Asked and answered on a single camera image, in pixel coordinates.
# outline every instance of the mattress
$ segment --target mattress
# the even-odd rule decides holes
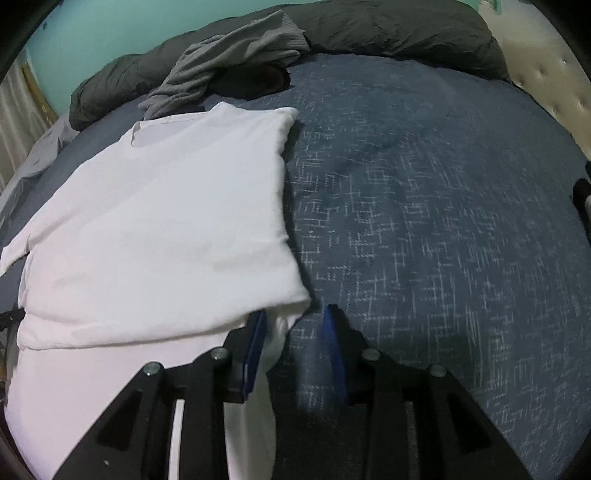
[[[285,92],[226,99],[300,111],[285,149],[284,210],[314,305],[269,376],[274,477],[358,478],[363,411],[336,406],[317,335],[323,306],[337,303],[400,362],[444,363],[533,477],[557,478],[591,428],[591,278],[581,267],[591,249],[569,199],[583,173],[581,150],[528,95],[500,80],[412,60],[323,54],[290,74]],[[132,102],[83,131],[17,212],[15,231],[76,162],[138,116]],[[20,374],[33,365],[54,375],[41,355],[20,352],[14,369],[7,419],[15,438],[32,433],[17,430],[29,412],[11,405],[26,396],[42,398],[45,411],[59,406],[63,386]],[[84,381],[81,389],[93,380]]]

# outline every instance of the wall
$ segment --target wall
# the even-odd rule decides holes
[[[519,0],[502,0],[501,14],[481,5],[480,15],[501,47],[507,38],[513,42],[543,44],[560,40],[560,34],[533,5]]]
[[[462,1],[475,8],[479,3]],[[28,62],[49,104],[61,115],[80,82],[111,60],[143,53],[220,18],[278,3],[281,0],[64,0],[29,40]]]

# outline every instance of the black strap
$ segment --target black strap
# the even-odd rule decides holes
[[[25,309],[14,309],[0,313],[0,332],[20,322],[25,317]]]

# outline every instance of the gray cloth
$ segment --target gray cloth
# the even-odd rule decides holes
[[[162,85],[139,104],[144,120],[170,115],[183,105],[197,102],[217,69],[242,63],[280,61],[284,65],[310,49],[304,34],[279,10],[227,35],[216,35],[189,46]]]
[[[229,34],[283,10],[304,30],[311,53],[415,59],[482,78],[508,79],[505,59],[482,17],[457,0],[328,0],[278,5],[218,20],[144,54],[113,60],[72,93],[70,122],[83,130],[158,87],[189,45]]]
[[[67,114],[59,117],[57,122],[35,142],[27,158],[16,170],[13,177],[0,195],[0,238],[6,231],[7,222],[31,185],[27,182],[41,174],[63,148],[75,139],[78,132],[70,126]]]

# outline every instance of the upholstered headboard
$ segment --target upholstered headboard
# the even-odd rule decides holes
[[[591,82],[561,33],[519,0],[502,0],[500,14],[483,4],[480,14],[501,45],[513,82],[568,129],[591,160]]]
[[[0,81],[27,40],[60,0],[3,2],[0,7]]]

